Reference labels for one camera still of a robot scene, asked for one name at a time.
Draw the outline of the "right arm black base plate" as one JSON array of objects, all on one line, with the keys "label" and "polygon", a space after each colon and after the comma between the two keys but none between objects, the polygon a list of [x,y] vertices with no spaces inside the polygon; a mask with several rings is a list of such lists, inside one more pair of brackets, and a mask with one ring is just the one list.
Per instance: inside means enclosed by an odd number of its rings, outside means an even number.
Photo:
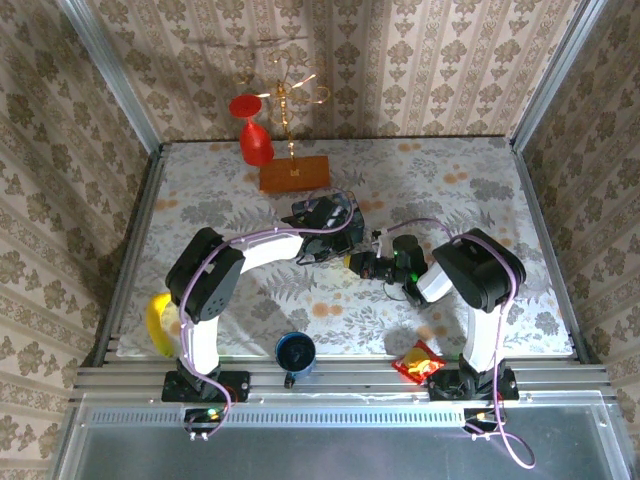
[{"label": "right arm black base plate", "polygon": [[[466,369],[441,369],[427,378],[425,386],[432,401],[491,400],[493,371],[475,374]],[[515,374],[508,367],[499,368],[497,392],[499,400],[519,399]]]}]

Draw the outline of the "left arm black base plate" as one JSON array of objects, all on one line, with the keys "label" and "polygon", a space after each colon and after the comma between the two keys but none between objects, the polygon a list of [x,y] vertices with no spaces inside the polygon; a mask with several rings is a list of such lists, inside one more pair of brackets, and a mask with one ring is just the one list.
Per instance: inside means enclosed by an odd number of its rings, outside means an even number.
[{"label": "left arm black base plate", "polygon": [[[229,394],[231,402],[246,402],[250,392],[248,371],[222,371],[216,382]],[[224,403],[224,394],[210,382],[194,377],[189,372],[169,371],[164,378],[161,393],[163,402]]]}]

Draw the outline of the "slotted metal tray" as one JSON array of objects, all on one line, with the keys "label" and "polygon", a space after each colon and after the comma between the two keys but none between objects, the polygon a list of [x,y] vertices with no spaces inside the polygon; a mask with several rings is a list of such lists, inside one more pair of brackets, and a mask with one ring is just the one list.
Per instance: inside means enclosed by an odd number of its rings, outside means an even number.
[{"label": "slotted metal tray", "polygon": [[597,392],[460,404],[77,408],[50,480],[640,480]]}]

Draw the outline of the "aluminium corner post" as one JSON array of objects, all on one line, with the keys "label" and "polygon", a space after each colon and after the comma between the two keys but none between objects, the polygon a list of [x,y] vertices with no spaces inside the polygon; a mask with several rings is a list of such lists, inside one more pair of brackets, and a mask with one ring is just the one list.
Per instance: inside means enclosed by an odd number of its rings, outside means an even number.
[{"label": "aluminium corner post", "polygon": [[578,3],[565,33],[511,135],[510,145],[515,153],[521,153],[531,140],[608,1],[580,0]]},{"label": "aluminium corner post", "polygon": [[78,34],[90,58],[99,70],[136,137],[153,157],[160,151],[161,140],[147,115],[139,95],[134,91],[124,66],[111,45],[106,30],[86,0],[58,0]]}]

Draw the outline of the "red snack packet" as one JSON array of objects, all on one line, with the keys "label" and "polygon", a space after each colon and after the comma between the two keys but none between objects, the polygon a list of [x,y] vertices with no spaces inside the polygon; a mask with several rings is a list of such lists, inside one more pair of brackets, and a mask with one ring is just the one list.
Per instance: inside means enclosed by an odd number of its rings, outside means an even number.
[{"label": "red snack packet", "polygon": [[446,361],[436,355],[422,340],[391,366],[409,381],[421,385],[424,381],[446,365]]}]

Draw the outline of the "floral table cloth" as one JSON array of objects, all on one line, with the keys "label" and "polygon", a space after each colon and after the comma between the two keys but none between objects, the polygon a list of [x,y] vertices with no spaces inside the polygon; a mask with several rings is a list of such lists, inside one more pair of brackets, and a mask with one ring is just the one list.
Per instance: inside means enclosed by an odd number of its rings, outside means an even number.
[{"label": "floral table cloth", "polygon": [[[257,172],[234,143],[175,143],[166,160],[126,313],[121,357],[151,357],[147,303],[195,233],[227,238],[262,230],[287,216],[296,195],[262,194]],[[417,237],[425,253],[449,234],[479,228],[515,253],[526,280],[503,327],[511,357],[569,357],[572,342],[532,221],[514,156],[502,138],[316,140],[305,156],[325,155],[331,182],[352,192],[368,230]],[[309,335],[322,355],[399,355],[416,340],[457,355],[467,307],[456,293],[411,306],[398,286],[358,278],[340,260],[299,266],[279,261],[244,274],[222,314],[224,355],[270,355],[285,333]]]}]

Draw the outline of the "aluminium side rail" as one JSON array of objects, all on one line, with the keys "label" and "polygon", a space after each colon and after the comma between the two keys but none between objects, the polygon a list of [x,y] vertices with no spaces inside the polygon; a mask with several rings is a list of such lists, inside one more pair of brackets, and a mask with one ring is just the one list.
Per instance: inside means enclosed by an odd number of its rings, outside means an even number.
[{"label": "aluminium side rail", "polygon": [[127,230],[125,249],[109,309],[96,334],[91,361],[87,363],[90,367],[101,367],[104,364],[112,334],[119,332],[120,324],[126,313],[157,195],[162,184],[162,175],[166,163],[163,158],[165,150],[165,144],[161,143],[149,155],[145,171],[146,176],[142,182],[136,209],[132,213],[131,222]]},{"label": "aluminium side rail", "polygon": [[566,329],[572,342],[573,350],[576,358],[582,364],[600,364],[600,360],[589,347],[584,338],[583,332],[574,312],[569,293],[559,266],[554,247],[551,242],[547,225],[541,210],[536,190],[531,180],[526,162],[520,152],[511,149],[514,156],[514,164],[520,178],[521,186],[527,200],[528,208],[532,217],[532,221],[538,236],[539,244],[544,256],[551,285],[553,286],[556,298],[558,300],[559,310],[561,312]]}]

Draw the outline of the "red wine glass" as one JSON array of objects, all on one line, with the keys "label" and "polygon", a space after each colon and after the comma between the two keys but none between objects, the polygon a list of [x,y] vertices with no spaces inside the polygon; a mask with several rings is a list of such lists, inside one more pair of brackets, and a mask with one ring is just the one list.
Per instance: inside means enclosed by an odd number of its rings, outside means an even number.
[{"label": "red wine glass", "polygon": [[253,94],[239,95],[229,105],[231,115],[245,121],[239,143],[244,161],[254,167],[266,166],[275,155],[269,133],[255,121],[261,109],[261,98]]}]

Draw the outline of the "dark blue mug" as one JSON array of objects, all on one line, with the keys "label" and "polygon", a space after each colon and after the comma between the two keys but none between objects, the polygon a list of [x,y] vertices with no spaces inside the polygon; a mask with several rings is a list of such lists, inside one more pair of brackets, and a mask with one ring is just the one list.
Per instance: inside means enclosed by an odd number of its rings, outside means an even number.
[{"label": "dark blue mug", "polygon": [[285,372],[284,388],[292,389],[297,380],[307,377],[314,369],[315,344],[302,332],[287,333],[276,343],[275,360]]}]

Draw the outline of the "aluminium mounting rail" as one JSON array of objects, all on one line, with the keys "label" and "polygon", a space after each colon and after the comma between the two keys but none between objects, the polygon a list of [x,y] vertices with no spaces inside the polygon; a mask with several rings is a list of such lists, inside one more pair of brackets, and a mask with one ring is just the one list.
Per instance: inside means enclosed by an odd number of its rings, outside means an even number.
[{"label": "aluminium mounting rail", "polygon": [[[544,392],[573,395],[596,391],[606,399],[615,397],[615,389],[602,365],[581,364],[567,359],[509,359],[520,395],[534,401]],[[160,399],[166,373],[175,368],[171,361],[156,358],[117,358],[101,367],[79,369],[71,399],[121,398],[154,403]],[[250,373],[250,399],[257,401],[289,393],[298,396],[346,395],[423,400],[424,388],[409,382],[391,367],[389,359],[320,358],[311,374],[283,387],[285,372],[269,358],[242,358],[223,365],[224,371]]]}]

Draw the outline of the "yellow banana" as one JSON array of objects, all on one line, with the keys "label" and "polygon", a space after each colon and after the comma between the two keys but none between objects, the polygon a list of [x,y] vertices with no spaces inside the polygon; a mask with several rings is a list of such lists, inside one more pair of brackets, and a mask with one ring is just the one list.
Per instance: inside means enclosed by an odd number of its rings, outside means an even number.
[{"label": "yellow banana", "polygon": [[149,300],[145,312],[145,325],[149,337],[157,352],[167,358],[174,356],[174,347],[162,326],[162,314],[170,302],[169,292],[157,294]]}]

